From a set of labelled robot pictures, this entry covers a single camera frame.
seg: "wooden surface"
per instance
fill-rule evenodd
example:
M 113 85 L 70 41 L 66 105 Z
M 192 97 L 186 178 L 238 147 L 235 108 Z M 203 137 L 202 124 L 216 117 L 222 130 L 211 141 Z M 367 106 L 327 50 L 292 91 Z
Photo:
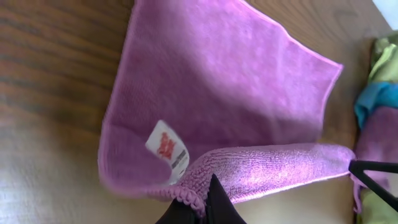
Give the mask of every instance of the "wooden surface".
M 371 0 L 250 2 L 304 45 L 345 65 L 326 108 L 322 141 L 353 147 L 353 102 L 368 74 L 371 39 L 390 31 L 376 7 Z M 0 0 L 0 223 L 154 223 L 167 208 L 166 203 L 117 198 L 98 180 L 101 120 L 133 4 Z M 333 181 L 349 186 L 346 180 Z M 330 200 L 351 200 L 351 189 L 342 194 L 328 184 L 255 200 L 246 208 L 244 203 L 238 209 L 250 223 L 257 222 L 253 217 L 265 223 L 272 219 L 270 213 L 264 217 L 264 211 L 253 213 L 256 209 L 249 208 L 272 200 L 307 213 L 301 216 L 311 221 L 302 223 L 321 223 L 314 218 L 319 217 L 319 206 L 302 205 L 317 205 L 319 197 L 294 195 L 325 195 L 322 190 L 328 189 Z M 339 217 L 333 224 L 346 223 L 351 216 L 351 205 L 340 211 L 338 203 L 330 209 L 348 218 Z M 291 223 L 284 208 L 279 210 L 281 221 L 271 223 Z M 301 223 L 300 218 L 293 220 Z

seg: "wood grain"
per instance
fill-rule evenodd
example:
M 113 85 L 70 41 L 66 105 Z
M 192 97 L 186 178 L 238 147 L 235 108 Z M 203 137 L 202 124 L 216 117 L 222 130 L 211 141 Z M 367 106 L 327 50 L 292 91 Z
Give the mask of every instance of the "wood grain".
M 371 0 L 249 2 L 345 65 L 322 141 L 353 147 L 371 40 L 391 30 Z M 101 120 L 133 4 L 0 1 L 0 223 L 154 223 L 166 209 L 117 198 L 98 180 Z

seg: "white tag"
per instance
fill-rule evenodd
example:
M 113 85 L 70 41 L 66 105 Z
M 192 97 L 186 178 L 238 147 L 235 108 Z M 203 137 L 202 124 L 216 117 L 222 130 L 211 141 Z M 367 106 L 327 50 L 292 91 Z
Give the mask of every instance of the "white tag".
M 181 139 L 164 121 L 159 120 L 145 146 L 169 164 L 172 170 L 169 184 L 175 184 L 189 165 L 189 153 Z

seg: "red logo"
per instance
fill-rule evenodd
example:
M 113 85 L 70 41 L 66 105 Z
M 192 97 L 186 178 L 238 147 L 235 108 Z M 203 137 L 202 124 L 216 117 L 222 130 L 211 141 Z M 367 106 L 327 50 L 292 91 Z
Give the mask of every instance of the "red logo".
M 162 139 L 160 140 L 160 147 L 157 149 L 157 153 L 162 157 L 172 159 L 175 142 L 169 138 L 166 132 L 162 133 Z

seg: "pile of cloths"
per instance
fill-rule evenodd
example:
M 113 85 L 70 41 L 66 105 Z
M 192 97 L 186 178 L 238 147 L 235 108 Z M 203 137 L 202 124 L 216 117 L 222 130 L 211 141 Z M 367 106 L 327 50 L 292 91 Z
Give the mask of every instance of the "pile of cloths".
M 371 53 L 368 85 L 360 94 L 354 110 L 361 135 L 355 149 L 359 160 L 398 162 L 398 32 L 377 39 Z M 390 174 L 366 172 L 381 187 L 390 190 Z M 357 178 L 354 196 L 357 223 L 397 223 L 398 213 Z

